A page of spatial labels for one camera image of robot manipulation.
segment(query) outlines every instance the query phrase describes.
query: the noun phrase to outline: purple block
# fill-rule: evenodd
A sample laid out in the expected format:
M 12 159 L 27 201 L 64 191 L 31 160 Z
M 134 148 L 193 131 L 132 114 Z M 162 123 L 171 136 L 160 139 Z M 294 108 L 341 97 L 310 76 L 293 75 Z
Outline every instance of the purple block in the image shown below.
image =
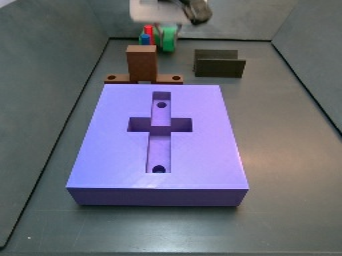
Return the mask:
M 106 85 L 67 189 L 82 205 L 238 206 L 249 191 L 217 85 Z

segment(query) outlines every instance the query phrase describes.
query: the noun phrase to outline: gray floor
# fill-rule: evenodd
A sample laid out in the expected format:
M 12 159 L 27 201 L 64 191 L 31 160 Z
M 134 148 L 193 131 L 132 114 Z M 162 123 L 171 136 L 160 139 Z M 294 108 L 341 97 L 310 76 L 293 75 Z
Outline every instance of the gray floor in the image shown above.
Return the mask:
M 250 182 L 242 206 L 79 207 L 64 186 L 107 73 L 127 72 L 111 41 L 3 252 L 342 252 L 342 143 L 271 43 L 179 41 L 160 73 L 219 84 Z M 242 79 L 197 78 L 194 49 L 238 49 Z

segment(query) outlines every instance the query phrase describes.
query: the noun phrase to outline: hole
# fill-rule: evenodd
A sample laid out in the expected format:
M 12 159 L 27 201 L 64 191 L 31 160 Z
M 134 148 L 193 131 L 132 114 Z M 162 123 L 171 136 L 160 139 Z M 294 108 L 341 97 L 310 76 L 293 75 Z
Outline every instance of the hole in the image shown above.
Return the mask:
M 152 169 L 152 173 L 166 173 L 166 167 L 162 165 L 156 165 Z
M 158 103 L 156 103 L 156 106 L 158 106 L 159 108 L 165 108 L 167 105 L 166 105 L 165 102 L 158 102 Z

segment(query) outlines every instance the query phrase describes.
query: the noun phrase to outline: red object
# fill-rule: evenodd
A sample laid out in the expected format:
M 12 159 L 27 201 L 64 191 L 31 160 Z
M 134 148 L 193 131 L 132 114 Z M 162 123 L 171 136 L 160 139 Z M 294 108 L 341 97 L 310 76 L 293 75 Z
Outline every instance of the red object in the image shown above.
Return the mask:
M 150 35 L 150 44 L 155 45 L 154 26 L 144 25 L 144 34 Z

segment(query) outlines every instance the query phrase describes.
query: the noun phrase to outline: cross-shaped hole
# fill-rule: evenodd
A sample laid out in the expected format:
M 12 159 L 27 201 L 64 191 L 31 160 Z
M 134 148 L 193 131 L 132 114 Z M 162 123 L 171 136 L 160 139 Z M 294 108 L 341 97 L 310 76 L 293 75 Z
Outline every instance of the cross-shaped hole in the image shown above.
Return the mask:
M 191 118 L 171 117 L 171 93 L 154 92 L 151 117 L 131 117 L 128 132 L 148 132 L 147 173 L 171 173 L 171 132 L 193 132 Z

